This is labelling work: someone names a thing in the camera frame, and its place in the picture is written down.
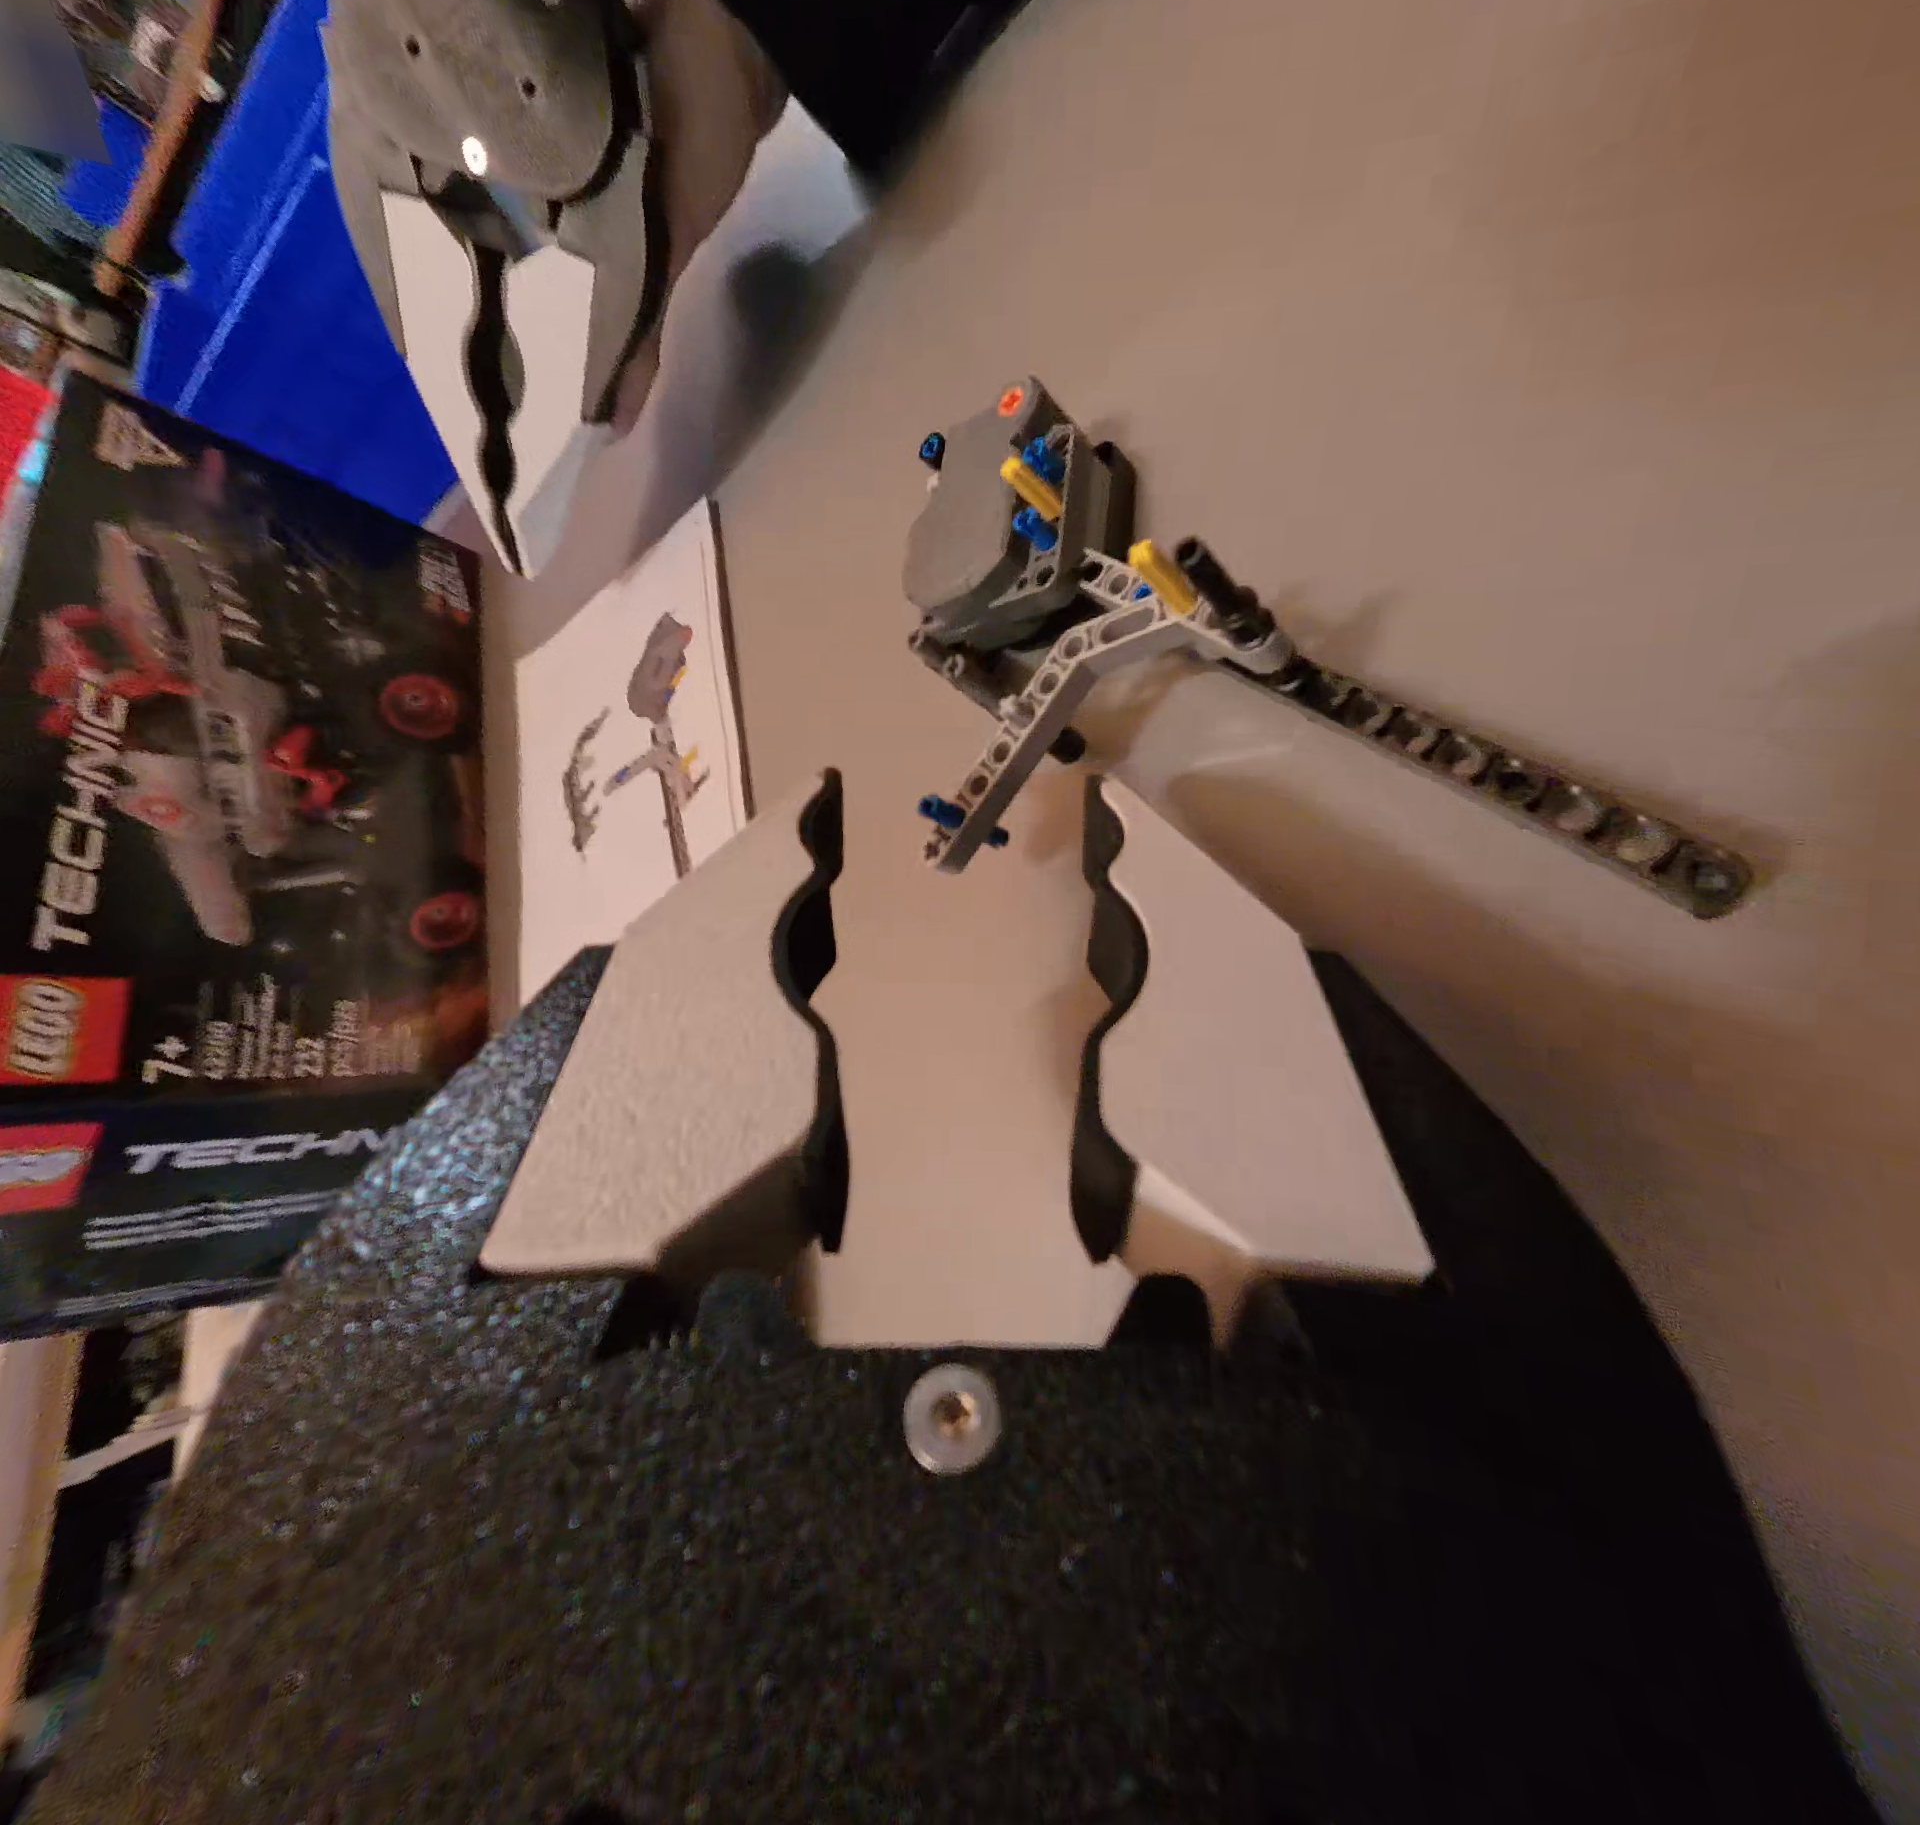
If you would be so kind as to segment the cluttered wooden shelf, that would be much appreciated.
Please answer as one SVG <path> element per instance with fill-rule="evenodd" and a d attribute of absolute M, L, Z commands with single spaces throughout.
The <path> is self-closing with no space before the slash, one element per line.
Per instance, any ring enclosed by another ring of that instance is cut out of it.
<path fill-rule="evenodd" d="M 192 167 L 273 0 L 7 0 L 7 310 L 132 370 Z"/>

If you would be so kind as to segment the white instruction booklet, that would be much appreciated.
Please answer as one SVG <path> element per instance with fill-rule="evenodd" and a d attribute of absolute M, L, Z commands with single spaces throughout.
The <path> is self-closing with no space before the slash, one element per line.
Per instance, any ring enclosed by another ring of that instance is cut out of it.
<path fill-rule="evenodd" d="M 517 992 L 750 827 L 719 503 L 517 661 Z"/>

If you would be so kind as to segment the blue plastic bin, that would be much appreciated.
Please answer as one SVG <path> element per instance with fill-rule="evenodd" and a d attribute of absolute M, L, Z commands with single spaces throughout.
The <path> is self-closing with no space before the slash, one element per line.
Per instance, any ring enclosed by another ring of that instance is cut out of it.
<path fill-rule="evenodd" d="M 179 209 L 135 395 L 402 521 L 457 485 L 357 270 L 326 147 L 326 0 L 278 0 Z"/>

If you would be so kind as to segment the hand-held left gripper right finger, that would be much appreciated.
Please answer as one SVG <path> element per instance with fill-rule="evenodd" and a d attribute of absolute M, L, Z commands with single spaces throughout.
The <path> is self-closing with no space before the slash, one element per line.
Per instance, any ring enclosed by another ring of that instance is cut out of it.
<path fill-rule="evenodd" d="M 1403 1176 L 1306 940 L 1129 780 L 1085 792 L 1073 1230 L 1096 1265 L 1423 1283 Z"/>

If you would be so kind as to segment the grey black toy brick assembly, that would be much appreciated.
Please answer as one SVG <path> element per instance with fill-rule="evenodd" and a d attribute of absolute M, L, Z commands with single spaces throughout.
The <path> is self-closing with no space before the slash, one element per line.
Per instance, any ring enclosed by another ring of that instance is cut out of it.
<path fill-rule="evenodd" d="M 1313 655 L 1204 539 L 1139 533 L 1139 465 L 1047 380 L 919 448 L 923 510 L 904 549 L 907 653 L 988 718 L 956 787 L 923 792 L 923 864 L 961 873 L 1007 847 L 1007 809 L 1047 760 L 1085 760 L 1078 710 L 1108 674 L 1208 661 L 1411 764 L 1699 926 L 1755 896 L 1755 864 L 1545 753 L 1462 729 Z"/>

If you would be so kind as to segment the black toy set box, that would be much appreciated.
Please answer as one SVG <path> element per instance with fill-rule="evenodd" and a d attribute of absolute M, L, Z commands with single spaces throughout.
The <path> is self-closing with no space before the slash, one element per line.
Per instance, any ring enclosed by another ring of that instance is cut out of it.
<path fill-rule="evenodd" d="M 0 1335 L 255 1301 L 483 1041 L 483 574 L 95 377 L 7 491 Z"/>

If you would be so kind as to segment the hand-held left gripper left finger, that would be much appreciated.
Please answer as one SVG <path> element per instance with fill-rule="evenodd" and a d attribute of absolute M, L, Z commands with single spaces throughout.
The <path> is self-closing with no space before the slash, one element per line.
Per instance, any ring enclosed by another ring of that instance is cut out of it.
<path fill-rule="evenodd" d="M 841 1250 L 841 774 L 764 809 L 611 950 L 507 1184 L 492 1279 L 722 1279 Z"/>

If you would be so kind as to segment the light grey desk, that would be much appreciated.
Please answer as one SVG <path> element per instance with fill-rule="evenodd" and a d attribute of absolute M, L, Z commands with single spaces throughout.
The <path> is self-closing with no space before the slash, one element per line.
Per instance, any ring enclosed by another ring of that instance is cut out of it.
<path fill-rule="evenodd" d="M 912 461 L 1012 377 L 1346 674 L 1762 864 L 1693 926 L 1234 682 L 1115 764 L 1346 950 L 1684 1360 L 1917 1819 L 1917 0 L 1036 0 L 871 220 L 791 112 L 498 635 L 719 498 L 754 797 L 847 787 L 836 1342 L 1090 1342 L 1078 777 L 919 864 L 987 718 L 907 655 Z"/>

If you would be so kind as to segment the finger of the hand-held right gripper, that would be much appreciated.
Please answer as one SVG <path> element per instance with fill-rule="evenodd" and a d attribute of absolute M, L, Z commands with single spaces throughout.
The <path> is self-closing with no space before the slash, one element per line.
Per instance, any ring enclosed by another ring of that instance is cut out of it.
<path fill-rule="evenodd" d="M 382 195 L 399 347 L 442 437 L 457 485 L 507 573 L 530 573 L 517 539 L 517 406 L 522 353 L 507 322 L 512 260 L 468 244 L 423 195 Z"/>
<path fill-rule="evenodd" d="M 517 394 L 507 420 L 512 491 L 507 539 L 517 574 L 538 574 L 552 549 L 552 485 L 585 427 L 616 420 L 616 387 L 661 322 L 666 221 L 661 147 L 628 147 L 611 184 L 560 209 L 552 237 L 507 268 L 507 337 Z"/>

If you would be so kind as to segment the person's right hand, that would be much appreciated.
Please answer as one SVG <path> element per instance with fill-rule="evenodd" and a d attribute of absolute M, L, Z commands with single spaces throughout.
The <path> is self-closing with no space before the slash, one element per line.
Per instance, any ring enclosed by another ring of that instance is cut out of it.
<path fill-rule="evenodd" d="M 666 283 L 674 288 L 733 209 L 791 87 L 722 0 L 637 0 L 637 22 L 651 97 Z"/>

